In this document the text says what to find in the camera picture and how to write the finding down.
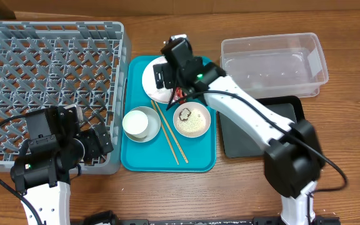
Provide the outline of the pile of white rice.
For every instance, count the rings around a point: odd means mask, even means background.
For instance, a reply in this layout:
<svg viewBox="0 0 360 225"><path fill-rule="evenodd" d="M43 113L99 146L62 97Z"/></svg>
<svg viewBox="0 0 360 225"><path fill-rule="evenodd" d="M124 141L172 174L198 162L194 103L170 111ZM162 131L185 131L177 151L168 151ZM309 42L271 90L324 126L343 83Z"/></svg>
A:
<svg viewBox="0 0 360 225"><path fill-rule="evenodd" d="M206 128L206 118L198 109L190 109L191 115L187 121L181 121L177 118L177 128L180 133L187 136L198 136L202 134Z"/></svg>

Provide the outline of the grey shallow bowl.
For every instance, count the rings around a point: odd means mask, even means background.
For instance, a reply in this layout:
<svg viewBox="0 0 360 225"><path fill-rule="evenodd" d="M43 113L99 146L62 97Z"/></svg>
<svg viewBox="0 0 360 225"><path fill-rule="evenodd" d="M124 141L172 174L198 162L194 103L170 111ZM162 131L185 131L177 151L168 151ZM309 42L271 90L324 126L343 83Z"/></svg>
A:
<svg viewBox="0 0 360 225"><path fill-rule="evenodd" d="M124 132L124 133L126 134L126 136L129 139L131 139L132 141L135 141L137 143L145 143L145 142L151 141L152 139L154 139L157 136L157 134L161 128L160 117L158 116L157 112L154 109L152 109L151 107L139 106L130 111L133 111L133 110L142 111L147 115L147 118L149 120L147 136L144 138L136 138L134 136L127 134L126 132Z"/></svg>

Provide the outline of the red snack wrapper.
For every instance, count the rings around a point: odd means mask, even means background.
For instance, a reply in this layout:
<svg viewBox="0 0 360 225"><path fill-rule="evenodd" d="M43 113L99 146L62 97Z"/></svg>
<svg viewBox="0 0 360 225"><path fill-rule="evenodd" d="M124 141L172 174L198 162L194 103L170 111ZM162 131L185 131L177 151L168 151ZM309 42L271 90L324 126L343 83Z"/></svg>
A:
<svg viewBox="0 0 360 225"><path fill-rule="evenodd" d="M186 93L180 87L177 87L174 93L173 101L177 101L178 99L183 98L185 95Z"/></svg>

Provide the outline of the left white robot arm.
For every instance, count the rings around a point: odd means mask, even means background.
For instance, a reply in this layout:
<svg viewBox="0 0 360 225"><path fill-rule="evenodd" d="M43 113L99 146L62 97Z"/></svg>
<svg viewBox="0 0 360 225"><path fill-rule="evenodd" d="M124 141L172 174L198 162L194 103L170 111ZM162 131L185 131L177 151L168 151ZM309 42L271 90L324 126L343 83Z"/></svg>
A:
<svg viewBox="0 0 360 225"><path fill-rule="evenodd" d="M51 106L25 115L29 138L11 168L15 189L24 197L29 224L69 224L70 170L113 151L103 124L82 131L81 108Z"/></svg>

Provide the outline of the brown food chunk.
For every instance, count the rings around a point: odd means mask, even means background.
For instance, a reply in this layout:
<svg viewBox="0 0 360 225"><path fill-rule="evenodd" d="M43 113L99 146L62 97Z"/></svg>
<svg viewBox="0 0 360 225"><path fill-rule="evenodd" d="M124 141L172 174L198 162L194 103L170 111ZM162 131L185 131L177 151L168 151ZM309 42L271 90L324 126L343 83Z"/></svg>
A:
<svg viewBox="0 0 360 225"><path fill-rule="evenodd" d="M183 108L179 113L179 119L181 121L187 121L191 115L191 111L188 108Z"/></svg>

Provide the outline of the white paper cup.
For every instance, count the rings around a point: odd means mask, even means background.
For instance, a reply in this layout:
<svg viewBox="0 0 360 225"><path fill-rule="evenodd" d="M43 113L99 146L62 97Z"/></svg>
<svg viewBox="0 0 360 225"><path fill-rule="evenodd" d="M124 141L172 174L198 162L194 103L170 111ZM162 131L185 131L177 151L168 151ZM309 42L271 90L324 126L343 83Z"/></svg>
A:
<svg viewBox="0 0 360 225"><path fill-rule="evenodd" d="M124 131L135 138L144 138L148 133L149 120L147 115L139 110L128 112L123 120Z"/></svg>

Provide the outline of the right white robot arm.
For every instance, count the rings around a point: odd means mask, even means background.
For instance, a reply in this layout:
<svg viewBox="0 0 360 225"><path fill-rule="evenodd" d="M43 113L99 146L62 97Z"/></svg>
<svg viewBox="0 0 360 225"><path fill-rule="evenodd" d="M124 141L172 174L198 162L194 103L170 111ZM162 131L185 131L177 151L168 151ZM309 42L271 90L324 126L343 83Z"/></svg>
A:
<svg viewBox="0 0 360 225"><path fill-rule="evenodd" d="M164 64L154 67L156 87L180 89L180 100L199 99L247 133L263 152L264 175L281 195L284 224L312 224L313 194L324 158L313 125L293 122L243 91L213 62L203 63L185 34L171 36L161 53Z"/></svg>

